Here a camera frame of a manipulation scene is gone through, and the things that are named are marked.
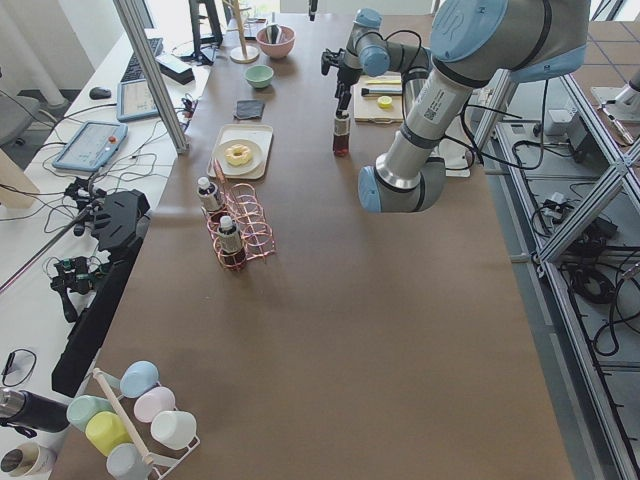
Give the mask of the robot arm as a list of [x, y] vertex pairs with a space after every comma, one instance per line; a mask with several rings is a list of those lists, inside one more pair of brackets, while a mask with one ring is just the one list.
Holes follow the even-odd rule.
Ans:
[[323, 55], [322, 69], [338, 68], [336, 96], [344, 111], [361, 74], [398, 72], [418, 87], [389, 150], [361, 169], [358, 193], [369, 212], [420, 212], [439, 198], [445, 162], [434, 155], [473, 90], [507, 70], [516, 83], [547, 80], [584, 62], [587, 1], [448, 1], [436, 13], [430, 43], [389, 42], [381, 15], [360, 9], [345, 48]]

